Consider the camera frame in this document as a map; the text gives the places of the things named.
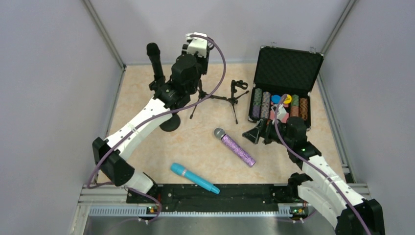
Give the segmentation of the black round-base mic stand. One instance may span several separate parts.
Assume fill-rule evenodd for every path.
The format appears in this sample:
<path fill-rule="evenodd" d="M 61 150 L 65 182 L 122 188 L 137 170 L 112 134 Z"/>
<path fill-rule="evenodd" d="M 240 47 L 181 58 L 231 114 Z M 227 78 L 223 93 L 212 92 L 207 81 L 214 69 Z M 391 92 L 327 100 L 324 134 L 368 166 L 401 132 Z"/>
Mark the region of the black round-base mic stand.
<path fill-rule="evenodd" d="M 164 103 L 166 109 L 175 110 L 177 102 L 180 100 L 179 93 L 169 82 L 165 82 L 165 76 L 154 75 L 154 81 L 149 84 L 151 91 L 154 91 L 154 99 L 159 99 Z M 181 120 L 177 113 L 172 113 L 172 117 L 160 125 L 165 132 L 175 131 L 180 126 Z"/>

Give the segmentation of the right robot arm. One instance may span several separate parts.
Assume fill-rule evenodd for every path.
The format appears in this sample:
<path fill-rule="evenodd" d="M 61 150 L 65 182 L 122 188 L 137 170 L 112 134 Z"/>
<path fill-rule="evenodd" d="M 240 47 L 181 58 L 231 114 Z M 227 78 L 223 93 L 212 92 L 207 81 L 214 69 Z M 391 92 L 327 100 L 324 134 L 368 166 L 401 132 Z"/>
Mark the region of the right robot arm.
<path fill-rule="evenodd" d="M 384 235 L 383 209 L 375 199 L 356 192 L 328 164 L 307 139 L 307 127 L 300 117 L 285 123 L 261 118 L 242 136 L 254 144 L 276 142 L 286 147 L 290 160 L 302 173 L 288 180 L 292 193 L 310 203 L 333 227 L 337 235 Z"/>

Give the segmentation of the blue dealer chip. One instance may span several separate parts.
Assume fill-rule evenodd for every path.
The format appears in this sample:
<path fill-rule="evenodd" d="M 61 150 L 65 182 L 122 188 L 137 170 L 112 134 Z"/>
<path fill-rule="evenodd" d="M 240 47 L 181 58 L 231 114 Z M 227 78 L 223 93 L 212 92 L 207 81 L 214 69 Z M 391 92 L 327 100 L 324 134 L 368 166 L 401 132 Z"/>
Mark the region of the blue dealer chip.
<path fill-rule="evenodd" d="M 271 101 L 272 101 L 273 104 L 278 104 L 280 99 L 281 99 L 281 96 L 279 96 L 279 95 L 271 96 Z"/>

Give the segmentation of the brown poker chip stack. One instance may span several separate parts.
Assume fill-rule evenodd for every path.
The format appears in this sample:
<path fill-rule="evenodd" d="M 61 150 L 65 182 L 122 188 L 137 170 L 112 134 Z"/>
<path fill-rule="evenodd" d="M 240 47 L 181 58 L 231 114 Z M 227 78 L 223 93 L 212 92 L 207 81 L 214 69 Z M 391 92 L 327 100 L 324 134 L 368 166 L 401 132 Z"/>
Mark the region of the brown poker chip stack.
<path fill-rule="evenodd" d="M 304 120 L 308 120 L 308 100 L 307 98 L 300 98 L 299 100 L 299 116 Z"/>

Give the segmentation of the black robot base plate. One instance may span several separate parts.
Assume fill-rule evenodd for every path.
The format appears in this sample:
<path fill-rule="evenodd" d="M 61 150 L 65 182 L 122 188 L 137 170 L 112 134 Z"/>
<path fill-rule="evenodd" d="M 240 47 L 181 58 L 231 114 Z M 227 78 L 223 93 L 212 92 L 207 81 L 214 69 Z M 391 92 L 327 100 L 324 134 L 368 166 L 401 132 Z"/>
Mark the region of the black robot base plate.
<path fill-rule="evenodd" d="M 162 212 L 279 212 L 305 213 L 311 204 L 294 194 L 288 184 L 217 184 L 215 194 L 196 184 L 155 184 L 145 196 L 127 191 L 128 204 L 159 201 Z"/>

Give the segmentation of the purple poker chip stack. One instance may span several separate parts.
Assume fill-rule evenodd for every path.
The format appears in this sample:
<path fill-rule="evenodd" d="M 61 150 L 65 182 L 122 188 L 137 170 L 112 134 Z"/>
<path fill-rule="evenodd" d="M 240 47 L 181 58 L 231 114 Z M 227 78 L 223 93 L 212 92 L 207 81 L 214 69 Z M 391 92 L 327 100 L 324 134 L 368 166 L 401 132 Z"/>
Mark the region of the purple poker chip stack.
<path fill-rule="evenodd" d="M 262 102 L 262 90 L 260 88 L 255 88 L 254 98 L 253 98 L 253 107 L 252 107 L 252 116 L 254 118 L 260 118 L 261 102 Z"/>

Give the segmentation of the green poker chip stack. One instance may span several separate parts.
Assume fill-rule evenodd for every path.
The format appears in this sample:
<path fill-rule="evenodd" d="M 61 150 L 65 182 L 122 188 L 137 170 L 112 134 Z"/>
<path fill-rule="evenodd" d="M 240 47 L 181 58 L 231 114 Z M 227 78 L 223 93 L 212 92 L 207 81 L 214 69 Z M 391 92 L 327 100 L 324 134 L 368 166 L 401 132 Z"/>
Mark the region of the green poker chip stack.
<path fill-rule="evenodd" d="M 298 117 L 299 116 L 299 96 L 294 94 L 292 95 L 292 101 L 290 104 L 290 116 Z"/>

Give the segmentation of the red playing card deck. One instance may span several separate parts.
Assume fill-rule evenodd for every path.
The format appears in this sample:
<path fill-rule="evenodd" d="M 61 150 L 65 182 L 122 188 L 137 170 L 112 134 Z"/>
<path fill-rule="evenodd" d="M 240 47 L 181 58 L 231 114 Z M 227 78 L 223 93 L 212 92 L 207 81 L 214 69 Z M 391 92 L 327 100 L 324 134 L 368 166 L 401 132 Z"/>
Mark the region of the red playing card deck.
<path fill-rule="evenodd" d="M 288 117 L 289 117 L 289 113 L 287 113 L 286 111 L 282 111 L 278 113 L 275 111 L 270 111 L 269 119 L 272 122 L 274 122 L 275 120 L 278 120 L 279 122 L 286 123 Z"/>

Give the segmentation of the black tripod shock-mount stand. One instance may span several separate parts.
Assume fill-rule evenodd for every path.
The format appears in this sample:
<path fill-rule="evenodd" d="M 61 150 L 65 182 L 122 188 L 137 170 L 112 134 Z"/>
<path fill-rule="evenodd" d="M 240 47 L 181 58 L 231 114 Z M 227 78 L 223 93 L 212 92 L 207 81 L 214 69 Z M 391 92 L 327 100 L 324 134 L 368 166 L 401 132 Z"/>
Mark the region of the black tripod shock-mount stand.
<path fill-rule="evenodd" d="M 202 81 L 201 80 L 199 80 L 199 82 L 198 82 L 198 89 L 197 89 L 197 91 L 199 93 L 198 94 L 198 101 L 202 100 L 203 98 L 205 98 L 208 95 L 208 93 L 203 90 L 203 84 L 202 84 Z M 224 97 L 224 96 L 217 96 L 217 95 L 212 95 L 210 98 L 211 99 L 219 99 L 219 100 L 227 100 L 226 97 Z M 194 106 L 194 108 L 192 110 L 192 113 L 189 116 L 190 119 L 193 118 L 196 108 L 197 108 L 197 105 Z"/>

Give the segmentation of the yellow dealer chip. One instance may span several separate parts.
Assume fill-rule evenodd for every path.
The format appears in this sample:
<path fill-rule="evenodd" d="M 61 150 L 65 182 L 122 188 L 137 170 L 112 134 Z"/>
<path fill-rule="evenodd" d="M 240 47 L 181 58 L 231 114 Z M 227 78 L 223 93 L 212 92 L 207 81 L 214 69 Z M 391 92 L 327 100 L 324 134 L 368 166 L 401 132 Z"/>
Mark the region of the yellow dealer chip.
<path fill-rule="evenodd" d="M 284 100 L 284 102 L 283 102 L 283 104 L 284 105 L 288 105 L 288 104 L 290 104 L 292 102 L 292 96 L 291 95 L 289 95 L 289 94 L 287 94 L 286 95 L 286 98 L 285 98 L 285 100 Z"/>

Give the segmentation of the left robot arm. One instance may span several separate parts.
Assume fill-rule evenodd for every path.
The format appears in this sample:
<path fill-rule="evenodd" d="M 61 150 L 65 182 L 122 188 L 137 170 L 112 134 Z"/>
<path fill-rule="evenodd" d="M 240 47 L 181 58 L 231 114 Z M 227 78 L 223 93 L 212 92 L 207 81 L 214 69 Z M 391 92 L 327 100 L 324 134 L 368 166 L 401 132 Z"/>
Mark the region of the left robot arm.
<path fill-rule="evenodd" d="M 92 143 L 96 164 L 115 186 L 141 193 L 147 193 L 154 186 L 149 176 L 134 169 L 127 161 L 138 145 L 158 127 L 171 132 L 180 126 L 177 110 L 190 102 L 201 76 L 207 73 L 211 50 L 208 41 L 209 37 L 204 33 L 186 34 L 182 52 L 172 65 L 168 79 L 162 70 L 158 45 L 149 43 L 146 46 L 154 72 L 154 80 L 149 84 L 153 97 L 117 132 L 104 140 L 96 138 Z"/>

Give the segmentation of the blue orange poker chip stack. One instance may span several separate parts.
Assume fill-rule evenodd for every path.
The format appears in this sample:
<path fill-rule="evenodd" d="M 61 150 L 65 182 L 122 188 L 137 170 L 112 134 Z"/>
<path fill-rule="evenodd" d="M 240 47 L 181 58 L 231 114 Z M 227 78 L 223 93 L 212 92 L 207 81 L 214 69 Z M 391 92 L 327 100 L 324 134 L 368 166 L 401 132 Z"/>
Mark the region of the blue orange poker chip stack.
<path fill-rule="evenodd" d="M 269 118 L 271 94 L 269 92 L 262 93 L 260 117 Z"/>

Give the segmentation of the black tripod stand with clip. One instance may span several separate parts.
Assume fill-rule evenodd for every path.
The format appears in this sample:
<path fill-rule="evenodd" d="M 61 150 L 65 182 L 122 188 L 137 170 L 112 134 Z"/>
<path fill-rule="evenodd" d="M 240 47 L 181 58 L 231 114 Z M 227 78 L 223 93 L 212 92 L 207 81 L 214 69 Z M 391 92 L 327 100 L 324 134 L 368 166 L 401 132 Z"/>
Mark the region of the black tripod stand with clip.
<path fill-rule="evenodd" d="M 232 80 L 231 81 L 231 96 L 230 97 L 225 97 L 225 96 L 217 96 L 217 95 L 212 95 L 210 98 L 212 99 L 218 99 L 218 100 L 224 100 L 227 101 L 231 104 L 232 107 L 232 112 L 235 118 L 235 123 L 238 124 L 238 118 L 236 115 L 236 110 L 235 110 L 235 105 L 238 104 L 238 100 L 239 98 L 241 98 L 242 96 L 248 94 L 250 91 L 248 91 L 248 83 L 244 82 L 243 80 Z M 238 89 L 242 89 L 245 92 L 236 96 L 236 93 L 238 92 Z"/>

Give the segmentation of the black microphone orange end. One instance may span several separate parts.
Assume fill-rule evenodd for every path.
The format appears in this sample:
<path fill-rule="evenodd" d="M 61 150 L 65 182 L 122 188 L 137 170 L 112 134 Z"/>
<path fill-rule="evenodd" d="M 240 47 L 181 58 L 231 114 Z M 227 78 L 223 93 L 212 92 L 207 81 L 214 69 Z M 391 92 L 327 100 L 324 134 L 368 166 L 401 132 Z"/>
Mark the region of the black microphone orange end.
<path fill-rule="evenodd" d="M 146 46 L 146 52 L 153 68 L 154 80 L 165 79 L 161 64 L 161 52 L 158 45 L 156 43 L 149 43 Z"/>

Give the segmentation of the purple glitter microphone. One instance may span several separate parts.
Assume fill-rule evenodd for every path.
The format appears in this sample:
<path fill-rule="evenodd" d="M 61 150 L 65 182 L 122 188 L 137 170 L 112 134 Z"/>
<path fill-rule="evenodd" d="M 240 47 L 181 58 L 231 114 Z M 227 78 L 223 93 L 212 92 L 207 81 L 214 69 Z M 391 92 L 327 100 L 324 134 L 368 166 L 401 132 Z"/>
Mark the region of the purple glitter microphone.
<path fill-rule="evenodd" d="M 214 135 L 219 139 L 230 151 L 232 151 L 239 159 L 241 159 L 247 166 L 253 167 L 256 160 L 244 150 L 233 138 L 231 138 L 224 129 L 215 128 Z"/>

